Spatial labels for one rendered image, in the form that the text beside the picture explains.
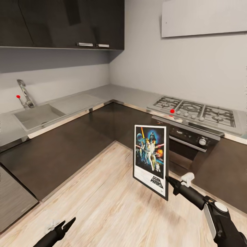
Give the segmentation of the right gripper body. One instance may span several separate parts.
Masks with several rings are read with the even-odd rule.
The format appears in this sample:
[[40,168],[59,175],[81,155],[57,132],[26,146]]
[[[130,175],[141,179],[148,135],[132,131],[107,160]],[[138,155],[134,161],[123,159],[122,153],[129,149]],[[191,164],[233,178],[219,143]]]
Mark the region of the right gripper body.
[[179,193],[181,195],[183,195],[187,200],[189,200],[190,202],[192,202],[192,199],[194,197],[194,195],[197,193],[197,190],[195,190],[193,187],[189,186],[185,186],[182,185],[183,181],[179,182],[178,184],[176,184],[176,186],[174,187],[173,190],[173,194],[175,196],[177,196]]

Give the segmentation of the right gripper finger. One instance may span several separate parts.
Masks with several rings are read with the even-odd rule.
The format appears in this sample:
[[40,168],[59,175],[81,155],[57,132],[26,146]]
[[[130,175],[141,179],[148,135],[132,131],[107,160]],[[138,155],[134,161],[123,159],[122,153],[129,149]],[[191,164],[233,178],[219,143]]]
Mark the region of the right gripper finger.
[[167,181],[173,186],[173,188],[176,186],[176,184],[178,184],[178,183],[176,183],[175,181],[173,181],[173,180],[171,180],[170,178],[168,178],[168,177],[166,177],[165,176],[165,178],[167,179]]
[[175,178],[173,178],[173,177],[171,177],[171,176],[169,176],[169,178],[170,178],[171,180],[175,181],[176,183],[180,182],[179,180],[177,180],[177,179],[175,179]]

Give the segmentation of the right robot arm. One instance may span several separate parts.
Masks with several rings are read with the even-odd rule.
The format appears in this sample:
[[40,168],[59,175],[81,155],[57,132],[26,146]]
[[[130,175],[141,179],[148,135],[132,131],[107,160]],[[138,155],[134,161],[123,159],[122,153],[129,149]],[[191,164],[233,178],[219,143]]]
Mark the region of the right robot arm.
[[191,180],[195,178],[193,173],[186,173],[179,181],[171,176],[166,177],[173,186],[173,194],[179,193],[192,202],[200,210],[204,209],[210,231],[217,247],[247,247],[247,239],[242,232],[239,232],[231,220],[229,210],[222,203],[209,196],[203,196],[193,187]]

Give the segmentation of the poster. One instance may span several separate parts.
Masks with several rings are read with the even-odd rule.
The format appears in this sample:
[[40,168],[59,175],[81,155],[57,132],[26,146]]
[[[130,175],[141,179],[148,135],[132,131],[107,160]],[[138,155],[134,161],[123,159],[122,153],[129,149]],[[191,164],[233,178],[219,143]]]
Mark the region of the poster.
[[133,123],[133,178],[168,201],[169,124]]

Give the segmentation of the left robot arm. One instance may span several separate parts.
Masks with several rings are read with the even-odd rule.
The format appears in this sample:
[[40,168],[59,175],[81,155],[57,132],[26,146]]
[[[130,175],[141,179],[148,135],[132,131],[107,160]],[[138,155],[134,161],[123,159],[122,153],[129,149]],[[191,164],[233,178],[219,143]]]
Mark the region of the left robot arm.
[[58,240],[62,240],[62,238],[64,238],[66,232],[75,220],[76,217],[74,217],[66,225],[64,225],[66,221],[60,223],[60,219],[54,219],[46,222],[44,225],[44,237],[34,247],[53,247]]

